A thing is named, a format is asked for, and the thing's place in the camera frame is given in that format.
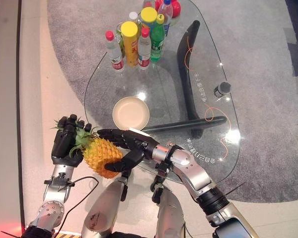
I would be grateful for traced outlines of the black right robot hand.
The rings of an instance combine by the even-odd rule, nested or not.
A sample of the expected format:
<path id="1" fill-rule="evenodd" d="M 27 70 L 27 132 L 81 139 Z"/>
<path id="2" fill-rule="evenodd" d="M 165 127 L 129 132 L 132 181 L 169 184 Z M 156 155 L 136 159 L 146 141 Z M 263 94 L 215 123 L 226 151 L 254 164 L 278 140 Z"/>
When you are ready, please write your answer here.
<path id="1" fill-rule="evenodd" d="M 101 129 L 97 133 L 100 138 L 112 142 L 115 146 L 130 150 L 120 161 L 104 166 L 112 172 L 129 171 L 143 159 L 151 159 L 153 150 L 159 144 L 152 137 L 131 130 Z"/>

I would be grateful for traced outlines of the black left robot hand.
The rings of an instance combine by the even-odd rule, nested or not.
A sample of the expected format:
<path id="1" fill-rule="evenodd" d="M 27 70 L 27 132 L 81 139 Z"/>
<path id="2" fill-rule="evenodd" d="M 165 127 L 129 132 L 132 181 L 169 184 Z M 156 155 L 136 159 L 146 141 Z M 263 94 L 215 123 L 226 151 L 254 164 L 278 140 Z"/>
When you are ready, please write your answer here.
<path id="1" fill-rule="evenodd" d="M 59 119 L 55 129 L 57 133 L 51 152 L 53 164 L 77 167 L 83 160 L 84 150 L 93 139 L 92 125 L 72 114 Z"/>

